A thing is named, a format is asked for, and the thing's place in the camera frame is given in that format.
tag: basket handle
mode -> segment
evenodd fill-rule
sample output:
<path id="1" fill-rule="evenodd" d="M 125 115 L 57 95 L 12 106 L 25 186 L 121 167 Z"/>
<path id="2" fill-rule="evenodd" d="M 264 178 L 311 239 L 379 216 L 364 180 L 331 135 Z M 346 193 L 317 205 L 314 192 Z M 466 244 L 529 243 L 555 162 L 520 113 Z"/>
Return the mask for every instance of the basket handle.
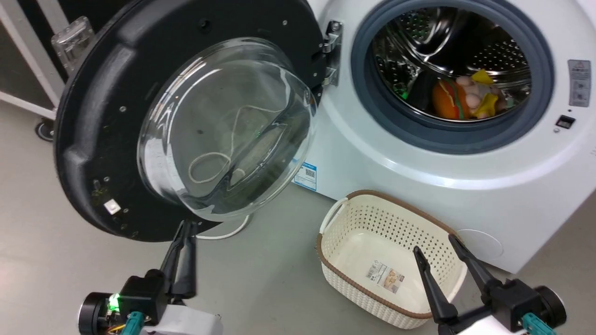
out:
<path id="1" fill-rule="evenodd" d="M 342 207 L 346 201 L 348 201 L 348 198 L 340 199 L 336 203 L 334 203 L 333 206 L 329 209 L 329 212 L 327 212 L 327 215 L 325 215 L 325 218 L 323 219 L 321 229 L 319 229 L 320 234 L 325 232 L 325 230 L 327 229 L 327 225 L 331 225 L 333 223 L 332 219 L 336 218 L 339 211 L 341 211 L 340 207 Z"/>

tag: white cord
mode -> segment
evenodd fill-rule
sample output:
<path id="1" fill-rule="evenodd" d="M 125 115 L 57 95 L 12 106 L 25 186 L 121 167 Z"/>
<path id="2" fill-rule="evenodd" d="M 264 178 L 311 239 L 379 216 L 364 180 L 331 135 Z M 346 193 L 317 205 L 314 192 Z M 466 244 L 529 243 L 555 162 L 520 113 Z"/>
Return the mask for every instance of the white cord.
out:
<path id="1" fill-rule="evenodd" d="M 244 218 L 244 222 L 242 222 L 240 227 L 236 228 L 236 230 L 234 230 L 233 232 L 231 232 L 229 234 L 220 235 L 220 236 L 195 235 L 195 238 L 197 238 L 199 240 L 223 240 L 224 238 L 232 237 L 232 236 L 238 234 L 242 229 L 244 229 L 244 227 L 246 227 L 247 224 L 249 224 L 250 218 L 252 216 L 253 216 L 252 214 L 247 215 L 246 218 Z"/>
<path id="2" fill-rule="evenodd" d="M 265 111 L 267 113 L 279 113 L 281 111 L 283 111 L 283 109 L 280 110 L 270 110 L 270 109 L 265 109 L 265 108 L 261 108 L 261 107 L 256 107 L 256 106 L 251 106 L 251 105 L 244 105 L 240 108 L 238 108 L 238 111 L 236 112 L 236 118 L 234 119 L 234 125 L 232 127 L 232 138 L 231 138 L 231 148 L 229 151 L 229 156 L 224 154 L 224 153 L 218 153 L 216 151 L 210 152 L 210 153 L 206 153 L 206 154 L 202 154 L 200 156 L 198 156 L 197 158 L 195 158 L 189 165 L 188 165 L 188 177 L 189 179 L 195 183 L 195 184 L 205 184 L 206 182 L 211 182 L 214 181 L 215 178 L 217 178 L 219 176 L 220 173 L 222 173 L 226 166 L 228 166 L 228 164 L 232 163 L 232 156 L 234 155 L 234 134 L 236 133 L 236 126 L 238 125 L 238 117 L 240 116 L 240 111 L 244 108 L 252 108 L 252 109 L 256 109 L 256 110 L 260 110 L 260 111 Z M 222 166 L 221 170 L 219 170 L 219 172 L 217 172 L 216 174 L 214 174 L 211 178 L 207 178 L 204 180 L 196 180 L 193 177 L 193 168 L 194 166 L 200 162 L 203 158 L 205 157 L 209 157 L 209 156 L 220 156 L 223 157 L 226 162 L 225 164 Z M 242 172 L 243 176 L 246 176 L 246 172 L 242 169 L 236 169 L 233 173 L 236 173 L 236 171 Z"/>

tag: gray sticker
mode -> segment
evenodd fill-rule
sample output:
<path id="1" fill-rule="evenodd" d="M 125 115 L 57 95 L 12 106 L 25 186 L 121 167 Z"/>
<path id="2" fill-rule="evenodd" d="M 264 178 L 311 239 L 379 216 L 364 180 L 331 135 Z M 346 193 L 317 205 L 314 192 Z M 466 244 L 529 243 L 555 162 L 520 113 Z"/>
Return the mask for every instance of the gray sticker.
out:
<path id="1" fill-rule="evenodd" d="M 590 105 L 592 89 L 592 66 L 589 60 L 569 60 L 570 96 L 569 105 L 587 107 Z"/>

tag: washing machine door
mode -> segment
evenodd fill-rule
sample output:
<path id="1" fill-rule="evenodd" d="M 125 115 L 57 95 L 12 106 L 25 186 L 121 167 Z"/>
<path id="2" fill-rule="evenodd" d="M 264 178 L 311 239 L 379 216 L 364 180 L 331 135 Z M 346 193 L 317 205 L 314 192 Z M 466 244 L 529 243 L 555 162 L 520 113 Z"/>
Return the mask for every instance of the washing machine door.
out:
<path id="1" fill-rule="evenodd" d="M 303 0 L 140 0 L 109 22 L 58 108 L 55 161 L 96 227 L 166 241 L 240 219 L 301 167 L 325 61 Z"/>

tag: laundry basket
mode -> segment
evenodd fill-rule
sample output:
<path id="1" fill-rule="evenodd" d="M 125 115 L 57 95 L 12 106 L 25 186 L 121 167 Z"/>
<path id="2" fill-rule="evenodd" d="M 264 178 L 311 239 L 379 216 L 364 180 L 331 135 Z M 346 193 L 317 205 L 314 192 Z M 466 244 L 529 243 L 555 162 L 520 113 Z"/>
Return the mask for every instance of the laundry basket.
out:
<path id="1" fill-rule="evenodd" d="M 467 272 L 449 243 L 455 231 L 376 191 L 357 191 L 327 213 L 316 242 L 323 274 L 341 294 L 402 329 L 432 318 L 413 249 L 420 247 L 447 299 Z"/>

